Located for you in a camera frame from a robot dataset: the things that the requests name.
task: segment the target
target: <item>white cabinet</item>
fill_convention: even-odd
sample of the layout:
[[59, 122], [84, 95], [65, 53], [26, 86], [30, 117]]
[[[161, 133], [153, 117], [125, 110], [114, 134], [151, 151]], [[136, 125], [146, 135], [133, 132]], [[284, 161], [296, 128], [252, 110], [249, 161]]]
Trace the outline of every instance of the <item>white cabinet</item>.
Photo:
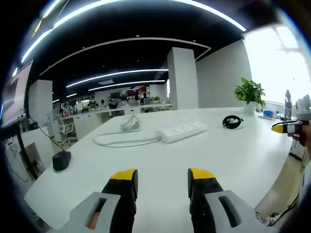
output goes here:
[[78, 115], [73, 119], [73, 122], [78, 140], [101, 125], [98, 118], [92, 113]]
[[139, 114], [139, 113], [140, 113], [140, 107], [124, 108], [124, 115], [133, 115], [133, 114]]

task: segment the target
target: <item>white power strip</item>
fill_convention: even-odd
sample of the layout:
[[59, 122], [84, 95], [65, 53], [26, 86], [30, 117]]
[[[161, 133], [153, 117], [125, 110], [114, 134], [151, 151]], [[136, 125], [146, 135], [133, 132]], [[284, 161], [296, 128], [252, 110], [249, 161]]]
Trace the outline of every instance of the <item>white power strip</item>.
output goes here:
[[170, 143], [204, 132], [206, 130], [207, 125], [197, 121], [178, 127], [158, 130], [155, 132], [155, 136], [161, 138], [163, 142]]

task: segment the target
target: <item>white pot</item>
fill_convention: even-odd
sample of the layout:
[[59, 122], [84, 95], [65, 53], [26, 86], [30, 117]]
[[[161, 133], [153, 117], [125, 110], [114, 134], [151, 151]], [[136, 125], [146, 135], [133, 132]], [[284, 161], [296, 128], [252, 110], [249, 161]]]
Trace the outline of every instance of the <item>white pot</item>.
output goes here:
[[253, 116], [255, 114], [256, 102], [244, 103], [244, 113]]

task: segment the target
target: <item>white office chair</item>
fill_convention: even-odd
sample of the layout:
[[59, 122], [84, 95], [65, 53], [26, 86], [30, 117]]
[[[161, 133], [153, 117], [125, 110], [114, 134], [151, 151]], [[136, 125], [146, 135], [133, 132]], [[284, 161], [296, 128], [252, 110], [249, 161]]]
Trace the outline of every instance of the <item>white office chair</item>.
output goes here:
[[[65, 124], [62, 117], [60, 115], [56, 115], [56, 120], [59, 125], [59, 132], [63, 135], [67, 135], [73, 131], [74, 125], [73, 123]], [[70, 146], [70, 140], [76, 140], [78, 139], [76, 137], [67, 137], [64, 141], [62, 141], [62, 145], [68, 141], [68, 145]]]

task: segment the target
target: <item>gray gripper housing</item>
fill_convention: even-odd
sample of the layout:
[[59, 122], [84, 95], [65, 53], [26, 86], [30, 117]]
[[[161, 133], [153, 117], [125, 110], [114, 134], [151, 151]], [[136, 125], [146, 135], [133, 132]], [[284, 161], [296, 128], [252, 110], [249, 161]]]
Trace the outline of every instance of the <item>gray gripper housing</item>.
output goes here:
[[205, 198], [213, 214], [216, 233], [278, 232], [275, 228], [267, 227], [259, 222], [254, 209], [232, 191], [205, 194]]
[[[120, 195], [94, 192], [70, 212], [70, 220], [59, 230], [49, 233], [109, 233], [113, 213], [117, 207]], [[100, 202], [104, 202], [100, 211], [96, 228], [87, 227]]]

